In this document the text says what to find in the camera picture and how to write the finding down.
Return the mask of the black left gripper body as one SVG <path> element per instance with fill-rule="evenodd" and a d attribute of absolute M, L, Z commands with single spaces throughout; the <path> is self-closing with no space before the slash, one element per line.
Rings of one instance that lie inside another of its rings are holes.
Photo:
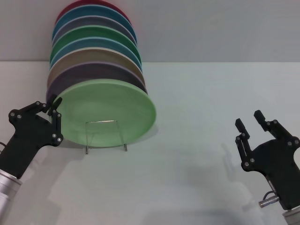
<path fill-rule="evenodd" d="M 38 151 L 51 146 L 51 122 L 37 114 L 9 117 L 15 132 L 0 154 L 0 169 L 20 179 Z"/>

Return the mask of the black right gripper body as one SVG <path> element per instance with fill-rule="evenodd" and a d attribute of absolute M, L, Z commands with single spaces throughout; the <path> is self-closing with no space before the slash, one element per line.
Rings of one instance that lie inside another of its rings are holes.
<path fill-rule="evenodd" d="M 273 139 L 252 150 L 252 171 L 266 178 L 284 210 L 300 205 L 300 169 L 294 161 L 299 147 Z"/>

